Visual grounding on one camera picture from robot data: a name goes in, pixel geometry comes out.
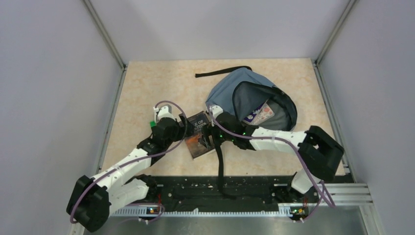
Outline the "Tale of Two Cities book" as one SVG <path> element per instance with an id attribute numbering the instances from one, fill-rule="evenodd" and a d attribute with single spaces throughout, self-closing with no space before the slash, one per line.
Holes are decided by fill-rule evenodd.
<path id="1" fill-rule="evenodd" d="M 206 113 L 201 111 L 195 115 L 188 117 L 187 120 L 194 126 L 193 135 L 185 138 L 185 143 L 188 147 L 192 159 L 196 159 L 200 156 L 214 152 L 215 148 L 212 145 L 212 140 L 210 140 L 210 143 L 206 143 L 202 138 L 203 127 L 210 124 Z"/>

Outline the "blue grey student backpack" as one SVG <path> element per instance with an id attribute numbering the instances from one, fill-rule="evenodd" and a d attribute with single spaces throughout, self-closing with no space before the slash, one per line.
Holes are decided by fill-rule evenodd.
<path id="1" fill-rule="evenodd" d="M 289 95 L 278 88 L 263 75 L 252 70 L 249 66 L 238 66 L 207 73 L 197 73 L 195 77 L 205 77 L 225 74 L 206 99 L 206 107 L 218 105 L 224 113 L 242 120 L 255 108 L 267 103 L 275 115 L 258 126 L 270 130 L 292 131 L 298 118 L 297 107 Z M 224 160 L 221 146 L 214 146 L 218 161 L 218 189 L 223 192 Z"/>

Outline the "Little Women floral book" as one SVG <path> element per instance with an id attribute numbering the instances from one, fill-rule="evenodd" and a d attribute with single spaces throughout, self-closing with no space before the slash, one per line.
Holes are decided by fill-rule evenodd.
<path id="1" fill-rule="evenodd" d="M 254 120 L 252 121 L 253 125 L 259 125 L 268 119 L 272 118 L 275 115 L 272 108 L 267 104 L 264 103 L 261 107 L 260 112 L 255 116 Z"/>

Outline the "purple game card pack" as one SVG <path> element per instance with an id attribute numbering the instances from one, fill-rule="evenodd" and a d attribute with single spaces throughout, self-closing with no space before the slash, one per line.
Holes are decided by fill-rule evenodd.
<path id="1" fill-rule="evenodd" d="M 255 124 L 257 120 L 257 116 L 263 111 L 263 109 L 267 106 L 266 103 L 259 105 L 253 111 L 251 111 L 242 121 L 246 124 Z"/>

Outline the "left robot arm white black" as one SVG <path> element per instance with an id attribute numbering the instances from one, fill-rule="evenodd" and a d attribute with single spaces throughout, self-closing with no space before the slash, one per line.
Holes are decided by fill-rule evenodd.
<path id="1" fill-rule="evenodd" d="M 180 122 L 173 117 L 161 118 L 151 127 L 151 135 L 124 159 L 92 177 L 83 175 L 78 178 L 66 208 L 70 222 L 95 232 L 118 209 L 140 199 L 154 201 L 157 189 L 137 173 L 171 152 L 171 144 L 179 145 L 193 135 L 194 125 L 184 114 L 179 117 Z"/>

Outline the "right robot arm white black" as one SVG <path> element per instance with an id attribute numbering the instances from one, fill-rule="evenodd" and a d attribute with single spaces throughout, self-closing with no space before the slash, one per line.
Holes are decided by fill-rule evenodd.
<path id="1" fill-rule="evenodd" d="M 270 130 L 248 125 L 229 113 L 221 113 L 202 128 L 200 143 L 221 146 L 229 141 L 243 150 L 273 150 L 295 155 L 302 170 L 295 173 L 287 196 L 301 201 L 318 183 L 331 182 L 344 155 L 344 148 L 322 128 L 312 125 L 306 131 Z"/>

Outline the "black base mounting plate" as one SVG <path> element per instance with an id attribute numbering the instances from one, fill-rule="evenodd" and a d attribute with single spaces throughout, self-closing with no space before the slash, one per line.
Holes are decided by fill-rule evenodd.
<path id="1" fill-rule="evenodd" d="M 138 203 L 160 203 L 167 212 L 276 212 L 283 203 L 316 203 L 315 189 L 305 195 L 289 189 L 290 176 L 226 176 L 223 192 L 216 176 L 149 176 L 147 196 Z"/>

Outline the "aluminium front rail frame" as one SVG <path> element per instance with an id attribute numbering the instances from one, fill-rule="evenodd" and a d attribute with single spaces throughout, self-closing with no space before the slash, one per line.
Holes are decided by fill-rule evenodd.
<path id="1" fill-rule="evenodd" d="M 116 234 L 179 233 L 225 235 L 366 234 L 362 206 L 372 205 L 365 184 L 336 177 L 304 196 L 287 192 L 286 177 L 227 177 L 219 192 L 216 177 L 155 177 L 121 197 L 93 186 L 76 207 L 73 221 L 87 231 Z"/>

